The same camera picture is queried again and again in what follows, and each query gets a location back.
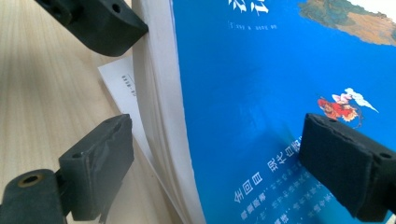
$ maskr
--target wood grain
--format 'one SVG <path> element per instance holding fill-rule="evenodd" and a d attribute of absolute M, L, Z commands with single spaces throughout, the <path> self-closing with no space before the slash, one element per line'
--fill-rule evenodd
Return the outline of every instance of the wood grain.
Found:
<path fill-rule="evenodd" d="M 2 198 L 14 177 L 59 169 L 67 149 L 120 112 L 97 70 L 116 58 L 87 49 L 33 0 L 2 1 L 0 27 Z M 137 146 L 121 192 L 111 223 L 179 223 Z"/>

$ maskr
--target blue book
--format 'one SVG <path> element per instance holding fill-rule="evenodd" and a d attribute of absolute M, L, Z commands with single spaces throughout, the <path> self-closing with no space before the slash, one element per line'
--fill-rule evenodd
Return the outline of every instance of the blue book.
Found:
<path fill-rule="evenodd" d="M 140 114 L 185 223 L 360 223 L 298 162 L 306 113 L 396 148 L 396 18 L 359 3 L 133 2 Z"/>

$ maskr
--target illustrated figure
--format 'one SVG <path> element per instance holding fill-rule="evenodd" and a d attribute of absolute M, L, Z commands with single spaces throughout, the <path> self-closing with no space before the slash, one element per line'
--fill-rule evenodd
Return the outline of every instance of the illustrated figure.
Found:
<path fill-rule="evenodd" d="M 324 97 L 318 99 L 318 106 L 328 118 L 343 119 L 346 122 L 358 118 L 359 123 L 355 128 L 359 128 L 363 120 L 360 106 L 367 106 L 379 113 L 368 101 L 364 100 L 360 93 L 354 92 L 352 88 L 347 88 L 345 91 L 346 93 L 341 93 L 341 95 L 332 95 L 335 103 L 327 101 Z M 352 105 L 351 100 L 354 100 L 358 105 Z"/>

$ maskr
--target table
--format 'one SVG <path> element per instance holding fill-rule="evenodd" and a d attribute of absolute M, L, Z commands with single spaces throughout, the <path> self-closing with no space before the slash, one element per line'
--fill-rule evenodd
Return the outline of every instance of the table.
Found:
<path fill-rule="evenodd" d="M 2 1 L 0 27 L 2 198 L 16 176 L 58 170 L 67 149 L 120 111 L 97 70 L 117 58 L 87 49 L 33 0 Z M 135 161 L 109 223 L 180 223 L 146 158 L 134 148 Z"/>

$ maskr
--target blue book cover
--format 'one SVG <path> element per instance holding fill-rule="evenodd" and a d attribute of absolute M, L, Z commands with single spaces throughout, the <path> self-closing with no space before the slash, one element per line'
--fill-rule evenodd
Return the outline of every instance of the blue book cover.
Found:
<path fill-rule="evenodd" d="M 393 20 L 347 0 L 175 0 L 173 11 L 206 222 L 360 223 L 298 162 L 304 115 L 396 148 Z"/>

